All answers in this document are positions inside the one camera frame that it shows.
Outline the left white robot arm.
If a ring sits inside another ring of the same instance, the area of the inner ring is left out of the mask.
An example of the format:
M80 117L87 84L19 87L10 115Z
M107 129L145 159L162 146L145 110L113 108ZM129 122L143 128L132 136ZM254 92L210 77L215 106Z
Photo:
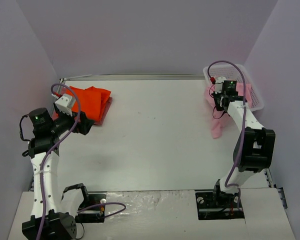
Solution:
M24 156L33 169L33 205L30 219L22 223L22 234L28 240L74 240L77 236L77 209L91 203L86 187L80 183L67 187L66 198L58 191L58 163L61 142L70 133L87 135L94 124L85 112L71 115L55 108L53 119L45 107L27 114L33 125L34 138Z

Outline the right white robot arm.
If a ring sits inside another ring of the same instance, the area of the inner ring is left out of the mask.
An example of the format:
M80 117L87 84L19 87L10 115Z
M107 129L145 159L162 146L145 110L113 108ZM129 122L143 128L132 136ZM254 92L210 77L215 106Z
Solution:
M213 189L212 202L219 207L238 195L240 187L253 175L270 167L275 146L274 130L265 128L254 116L244 95L237 91L237 81L218 77L212 97L217 111L228 114L239 130L233 150L233 165Z

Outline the folded orange t shirt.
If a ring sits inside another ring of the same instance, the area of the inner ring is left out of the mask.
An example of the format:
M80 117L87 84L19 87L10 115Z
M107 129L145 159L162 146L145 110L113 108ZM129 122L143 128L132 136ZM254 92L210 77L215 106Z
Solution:
M77 95L81 111L85 112L90 120L100 121L105 109L106 102L111 96L111 91L94 86L86 89L70 86L73 92Z

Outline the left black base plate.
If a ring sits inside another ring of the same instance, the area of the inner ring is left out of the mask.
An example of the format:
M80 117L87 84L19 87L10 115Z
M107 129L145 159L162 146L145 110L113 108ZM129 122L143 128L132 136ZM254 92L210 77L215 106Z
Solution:
M107 200L107 194L105 192L89 192L88 193L88 202L83 202L79 206L79 210L87 208L89 206L100 204L101 201L105 202ZM97 206L85 210L79 213L75 217L77 223L104 223L105 221L105 207Z

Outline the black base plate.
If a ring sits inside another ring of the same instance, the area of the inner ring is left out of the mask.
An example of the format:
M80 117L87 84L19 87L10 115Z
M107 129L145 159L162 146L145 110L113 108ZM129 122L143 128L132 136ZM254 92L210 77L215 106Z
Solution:
M107 200L107 194L105 192L89 192L88 193L88 202L83 202L79 206L79 210L87 208L89 206L100 204L101 201L105 202ZM75 217L77 223L104 223L105 221L105 207L97 206L85 210L79 213Z
M200 221L244 219L242 203L238 206L237 194L215 197L212 190L196 191L197 216Z

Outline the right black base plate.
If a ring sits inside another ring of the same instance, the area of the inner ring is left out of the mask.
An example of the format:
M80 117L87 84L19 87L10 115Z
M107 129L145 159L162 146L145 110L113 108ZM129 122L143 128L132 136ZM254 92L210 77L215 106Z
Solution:
M197 216L200 221L244 219L242 203L238 206L237 194L215 197L212 190L196 191Z

